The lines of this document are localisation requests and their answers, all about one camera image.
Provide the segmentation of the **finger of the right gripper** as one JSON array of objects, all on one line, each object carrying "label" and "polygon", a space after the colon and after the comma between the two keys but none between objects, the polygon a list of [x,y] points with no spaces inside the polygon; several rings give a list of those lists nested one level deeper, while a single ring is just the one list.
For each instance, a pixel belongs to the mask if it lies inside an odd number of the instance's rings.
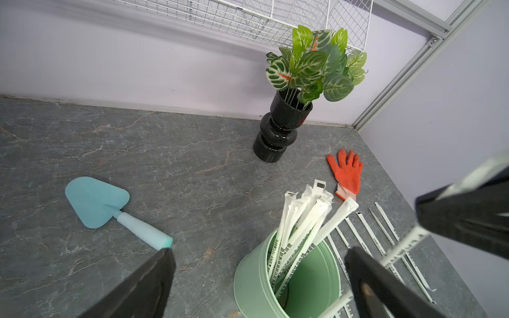
[{"label": "finger of the right gripper", "polygon": [[415,201],[419,224],[429,232],[508,259],[508,169],[480,188],[443,199],[445,188]]}]

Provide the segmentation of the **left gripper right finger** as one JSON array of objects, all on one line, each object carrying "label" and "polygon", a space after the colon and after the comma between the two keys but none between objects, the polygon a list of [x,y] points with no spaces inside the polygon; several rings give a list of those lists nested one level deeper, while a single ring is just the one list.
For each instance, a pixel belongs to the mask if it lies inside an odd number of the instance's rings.
[{"label": "left gripper right finger", "polygon": [[363,249],[353,247],[345,265],[361,317],[443,317]]}]

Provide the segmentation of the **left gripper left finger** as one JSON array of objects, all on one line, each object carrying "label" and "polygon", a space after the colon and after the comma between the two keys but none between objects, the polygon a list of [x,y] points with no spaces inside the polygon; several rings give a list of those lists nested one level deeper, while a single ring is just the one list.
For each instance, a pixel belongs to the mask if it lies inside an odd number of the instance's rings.
[{"label": "left gripper left finger", "polygon": [[162,317],[176,271],[171,249],[161,249],[82,317]]}]

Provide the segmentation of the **white straw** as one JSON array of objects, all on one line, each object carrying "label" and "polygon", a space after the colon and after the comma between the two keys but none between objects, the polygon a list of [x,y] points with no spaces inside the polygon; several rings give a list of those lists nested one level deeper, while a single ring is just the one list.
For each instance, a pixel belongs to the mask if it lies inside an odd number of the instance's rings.
[{"label": "white straw", "polygon": [[[384,233],[384,235],[387,238],[387,240],[389,241],[389,243],[392,246],[395,246],[395,242],[392,240],[392,238],[390,237],[389,233],[387,232],[387,230],[384,228],[384,226],[382,225],[381,221],[379,220],[379,218],[375,215],[375,213],[371,209],[369,209],[369,211],[370,211],[371,215],[373,216],[373,218],[375,219],[376,224],[380,227],[381,231]],[[407,269],[408,269],[409,273],[411,274],[412,278],[415,279],[418,287],[424,293],[424,295],[428,299],[428,301],[430,303],[432,303],[433,305],[436,305],[437,303],[432,299],[431,295],[428,293],[428,290],[426,290],[425,286],[423,285],[423,283],[418,278],[418,275],[413,271],[412,266],[407,261],[406,257],[402,257],[401,260],[403,261],[405,267],[407,267]]]},{"label": "white straw", "polygon": [[[374,234],[373,230],[371,229],[371,227],[368,225],[366,219],[364,218],[363,214],[361,212],[356,212],[357,214],[357,217],[361,220],[363,226],[365,227],[368,235],[371,237],[372,241],[374,242],[376,248],[378,249],[379,253],[382,255],[382,256],[386,256],[386,251],[385,249],[383,248],[383,246],[381,245],[380,241],[378,240],[378,238],[376,237],[376,235]],[[388,267],[388,269],[402,282],[404,283],[399,271],[397,271],[397,269],[394,267],[394,265],[390,265]]]},{"label": "white straw", "polygon": [[327,236],[327,239],[328,239],[329,244],[330,244],[330,246],[331,246],[331,248],[332,248],[332,251],[334,252],[334,254],[335,254],[335,256],[336,256],[337,261],[339,262],[339,265],[340,265],[340,267],[341,267],[341,269],[342,269],[342,271],[343,271],[343,274],[344,274],[344,275],[345,275],[345,277],[346,277],[347,282],[348,282],[348,283],[350,283],[350,281],[349,281],[349,275],[348,275],[347,269],[346,269],[346,267],[345,267],[345,264],[344,264],[344,262],[343,262],[343,259],[341,258],[341,255],[339,254],[339,251],[338,251],[338,249],[337,249],[337,247],[336,247],[336,245],[335,245],[335,243],[334,243],[333,239],[331,238],[331,235],[328,235],[328,236]]},{"label": "white straw", "polygon": [[361,248],[369,255],[372,256],[371,251],[368,249],[367,245],[365,244],[364,240],[359,235],[358,231],[355,229],[353,223],[350,221],[350,219],[347,217],[346,222],[348,227],[351,229],[353,235],[355,236],[357,242],[360,244]]},{"label": "white straw", "polygon": [[417,266],[416,262],[413,260],[412,257],[410,257],[410,251],[414,247],[419,245],[424,239],[429,237],[430,232],[425,230],[423,227],[421,227],[419,225],[415,225],[412,228],[412,230],[407,234],[407,236],[405,236],[404,238],[400,238],[400,236],[396,233],[395,227],[389,220],[387,214],[385,213],[385,211],[381,207],[381,205],[378,202],[375,202],[375,206],[378,209],[381,216],[383,217],[385,223],[388,225],[392,235],[398,241],[398,244],[396,245],[396,248],[395,248],[398,251],[398,253],[396,255],[400,258],[402,258],[404,255],[407,256],[410,260],[411,265],[413,266],[414,270],[416,271],[418,278],[423,283],[425,288],[431,292],[436,291],[431,288],[428,281],[424,278],[424,275],[422,274],[421,270]]},{"label": "white straw", "polygon": [[442,317],[387,267],[430,234],[508,258],[508,152],[482,163],[464,179],[416,199],[418,222],[382,260],[353,247],[345,257],[351,290],[321,314],[333,317],[354,301],[360,317]]},{"label": "white straw", "polygon": [[343,241],[343,244],[346,246],[346,248],[350,249],[351,245],[349,244],[349,242],[347,241],[347,239],[345,238],[343,232],[340,230],[339,227],[336,227],[336,231],[337,231],[338,235],[340,236],[341,240]]}]

